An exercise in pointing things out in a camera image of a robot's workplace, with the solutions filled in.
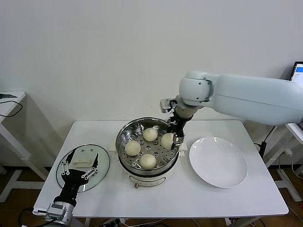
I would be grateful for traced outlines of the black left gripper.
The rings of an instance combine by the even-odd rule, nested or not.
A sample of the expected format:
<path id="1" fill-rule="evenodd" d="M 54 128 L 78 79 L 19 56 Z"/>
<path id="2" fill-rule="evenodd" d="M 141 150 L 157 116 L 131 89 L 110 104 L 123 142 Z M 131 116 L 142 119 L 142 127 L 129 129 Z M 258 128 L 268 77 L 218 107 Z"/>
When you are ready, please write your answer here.
<path id="1" fill-rule="evenodd" d="M 92 168 L 87 173 L 81 170 L 69 169 L 74 153 L 75 150 L 72 150 L 67 157 L 61 161 L 61 175 L 64 181 L 64 186 L 60 195 L 55 197 L 55 202 L 66 202 L 71 205 L 76 205 L 79 188 L 82 185 L 87 184 L 87 180 L 98 173 L 98 153 L 96 154 Z"/>

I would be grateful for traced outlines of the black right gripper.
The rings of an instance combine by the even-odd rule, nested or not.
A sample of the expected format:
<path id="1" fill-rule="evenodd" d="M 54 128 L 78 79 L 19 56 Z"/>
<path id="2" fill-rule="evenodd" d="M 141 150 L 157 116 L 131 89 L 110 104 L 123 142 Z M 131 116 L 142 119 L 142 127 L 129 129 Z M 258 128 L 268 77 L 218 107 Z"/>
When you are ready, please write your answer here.
<path id="1" fill-rule="evenodd" d="M 185 124 L 187 123 L 187 119 L 181 118 L 178 114 L 174 113 L 174 116 L 172 118 L 169 118 L 167 120 L 167 133 L 174 133 L 172 138 L 172 145 L 171 149 L 179 149 L 179 147 L 184 142 L 184 136 L 178 136 L 178 135 L 184 135 L 183 128 Z"/>

